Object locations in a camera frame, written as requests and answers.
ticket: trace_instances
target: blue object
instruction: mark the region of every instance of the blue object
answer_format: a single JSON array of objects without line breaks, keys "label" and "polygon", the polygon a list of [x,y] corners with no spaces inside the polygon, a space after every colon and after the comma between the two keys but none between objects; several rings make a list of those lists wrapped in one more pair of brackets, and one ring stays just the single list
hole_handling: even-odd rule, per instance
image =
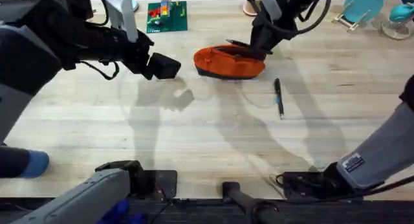
[{"label": "blue object", "polygon": [[128,200],[122,200],[116,204],[97,224],[118,224],[127,214],[129,209]]},{"label": "blue object", "polygon": [[132,218],[129,219],[128,224],[146,224],[147,219],[143,214],[135,214]]},{"label": "blue object", "polygon": [[351,1],[351,6],[343,13],[350,22],[357,22],[368,10],[371,10],[361,22],[368,21],[375,17],[384,6],[384,0],[345,0],[344,6]]},{"label": "blue object", "polygon": [[49,156],[43,151],[27,150],[30,160],[25,171],[19,177],[33,178],[41,176],[49,166]]},{"label": "blue object", "polygon": [[414,14],[414,7],[408,5],[399,5],[392,9],[389,20],[395,23],[400,23]]}]

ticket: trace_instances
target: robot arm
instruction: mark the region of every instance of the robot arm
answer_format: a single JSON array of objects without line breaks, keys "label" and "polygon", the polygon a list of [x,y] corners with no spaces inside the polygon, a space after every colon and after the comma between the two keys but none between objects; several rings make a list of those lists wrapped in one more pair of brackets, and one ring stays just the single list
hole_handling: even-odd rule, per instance
[{"label": "robot arm", "polygon": [[148,178],[138,161],[102,165],[85,182],[11,224],[91,224],[128,195],[143,195]]},{"label": "robot arm", "polygon": [[282,40],[291,40],[298,34],[304,34],[317,27],[324,19],[331,6],[331,0],[326,0],[321,16],[309,27],[298,30],[295,19],[305,22],[309,20],[319,0],[261,0],[260,8],[256,0],[247,0],[257,12],[253,20],[253,29],[250,44],[231,41],[238,46],[246,47],[255,53],[261,54],[262,59]]},{"label": "robot arm", "polygon": [[174,78],[180,63],[149,55],[154,43],[135,28],[131,0],[103,0],[113,27],[85,20],[90,0],[2,0],[0,5],[0,142],[31,98],[61,68],[72,70],[83,60],[104,65],[122,62],[148,80]]},{"label": "robot arm", "polygon": [[324,172],[285,172],[277,181],[288,199],[345,199],[366,196],[414,181],[409,177],[378,188],[392,175],[414,164],[414,76],[400,96],[402,103],[355,151]]}]

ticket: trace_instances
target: stand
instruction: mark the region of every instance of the stand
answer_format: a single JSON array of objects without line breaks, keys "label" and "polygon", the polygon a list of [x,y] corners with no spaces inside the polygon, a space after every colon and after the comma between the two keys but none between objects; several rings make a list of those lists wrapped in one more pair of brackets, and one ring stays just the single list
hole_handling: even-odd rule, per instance
[{"label": "stand", "polygon": [[386,21],[381,24],[382,32],[395,40],[407,39],[413,35],[413,19],[414,14],[410,15],[405,21],[400,23],[394,23],[391,21]]},{"label": "stand", "polygon": [[332,20],[333,23],[341,23],[342,25],[346,26],[348,28],[347,32],[352,32],[355,29],[357,29],[360,26],[362,20],[364,20],[364,18],[371,12],[371,10],[368,10],[360,17],[358,21],[356,21],[355,23],[350,23],[343,18],[343,15],[349,9],[349,7],[351,7],[353,3],[354,1],[351,1],[348,5],[346,5],[342,12]]}]

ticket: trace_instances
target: orange bag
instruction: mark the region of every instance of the orange bag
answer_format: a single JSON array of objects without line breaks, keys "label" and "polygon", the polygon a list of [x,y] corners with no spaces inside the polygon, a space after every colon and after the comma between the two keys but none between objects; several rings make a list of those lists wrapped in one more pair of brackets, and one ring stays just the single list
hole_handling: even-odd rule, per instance
[{"label": "orange bag", "polygon": [[201,76],[221,79],[251,79],[265,69],[263,60],[249,49],[232,44],[201,49],[195,53],[194,63]]}]

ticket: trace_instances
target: gray robot arm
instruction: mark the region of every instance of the gray robot arm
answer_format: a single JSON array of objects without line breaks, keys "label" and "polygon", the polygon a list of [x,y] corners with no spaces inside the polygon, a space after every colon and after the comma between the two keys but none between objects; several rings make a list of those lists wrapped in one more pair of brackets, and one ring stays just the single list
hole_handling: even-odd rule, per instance
[{"label": "gray robot arm", "polygon": [[[334,200],[383,192],[385,189],[380,185],[414,164],[414,76],[407,82],[400,98],[402,103],[378,130],[325,171],[279,175],[283,181],[276,183],[284,189],[285,195],[291,199],[310,196]],[[414,176],[386,185],[386,188],[412,181]]]},{"label": "gray robot arm", "polygon": [[355,151],[338,161],[337,170],[353,189],[379,185],[414,164],[414,111],[401,103],[388,120]]},{"label": "gray robot arm", "polygon": [[61,65],[28,27],[8,25],[0,25],[0,62],[0,142],[3,142],[32,97],[60,71]]},{"label": "gray robot arm", "polygon": [[130,193],[129,172],[108,169],[11,224],[93,224]]}]

